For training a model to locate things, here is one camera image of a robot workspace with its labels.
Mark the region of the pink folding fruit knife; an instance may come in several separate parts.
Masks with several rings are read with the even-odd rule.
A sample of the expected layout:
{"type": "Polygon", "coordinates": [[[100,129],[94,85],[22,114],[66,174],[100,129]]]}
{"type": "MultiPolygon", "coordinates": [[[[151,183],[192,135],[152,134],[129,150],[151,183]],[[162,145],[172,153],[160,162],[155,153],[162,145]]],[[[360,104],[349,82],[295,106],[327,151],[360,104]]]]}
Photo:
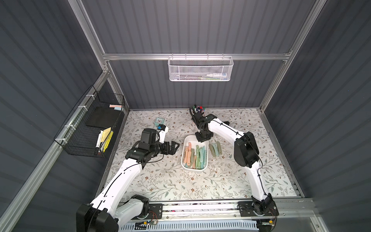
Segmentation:
{"type": "Polygon", "coordinates": [[[191,143],[188,142],[188,144],[185,146],[185,151],[184,151],[184,164],[187,166],[187,167],[190,167],[191,166],[191,149],[192,149],[192,146],[191,146],[191,143]]]}

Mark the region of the olive folding fruit knife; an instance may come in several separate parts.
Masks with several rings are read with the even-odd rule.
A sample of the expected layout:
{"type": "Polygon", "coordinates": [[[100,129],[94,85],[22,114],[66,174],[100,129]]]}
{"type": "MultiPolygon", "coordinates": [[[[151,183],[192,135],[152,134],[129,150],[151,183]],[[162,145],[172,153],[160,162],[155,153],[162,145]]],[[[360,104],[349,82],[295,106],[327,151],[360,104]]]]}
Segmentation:
{"type": "Polygon", "coordinates": [[[217,151],[219,155],[222,155],[222,147],[219,141],[216,142],[217,151]]]}

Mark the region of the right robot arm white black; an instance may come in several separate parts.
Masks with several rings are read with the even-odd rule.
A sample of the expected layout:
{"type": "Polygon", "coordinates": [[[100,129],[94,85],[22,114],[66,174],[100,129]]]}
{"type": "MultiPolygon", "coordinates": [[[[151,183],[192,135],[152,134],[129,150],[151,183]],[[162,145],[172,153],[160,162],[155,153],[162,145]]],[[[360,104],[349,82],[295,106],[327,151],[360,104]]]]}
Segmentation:
{"type": "Polygon", "coordinates": [[[200,107],[190,107],[191,120],[198,131],[195,133],[198,142],[210,140],[214,134],[223,137],[233,144],[234,160],[245,169],[252,193],[252,208],[257,216],[279,215],[276,203],[264,184],[261,174],[262,165],[256,139],[251,132],[242,132],[221,121],[215,115],[204,115],[200,107]]]}

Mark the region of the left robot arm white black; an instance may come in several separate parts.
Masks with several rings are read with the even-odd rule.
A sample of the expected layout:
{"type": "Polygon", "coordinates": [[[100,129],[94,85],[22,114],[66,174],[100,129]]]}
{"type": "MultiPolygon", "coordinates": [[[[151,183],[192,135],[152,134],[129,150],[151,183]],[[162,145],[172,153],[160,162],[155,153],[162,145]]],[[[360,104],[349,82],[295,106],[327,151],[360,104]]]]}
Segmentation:
{"type": "Polygon", "coordinates": [[[132,196],[126,203],[119,203],[143,168],[158,154],[174,155],[179,143],[166,142],[168,127],[163,124],[156,129],[146,128],[141,139],[127,152],[119,171],[89,204],[81,205],[76,212],[76,231],[78,232],[117,232],[131,219],[146,218],[149,213],[149,199],[132,196]]]}

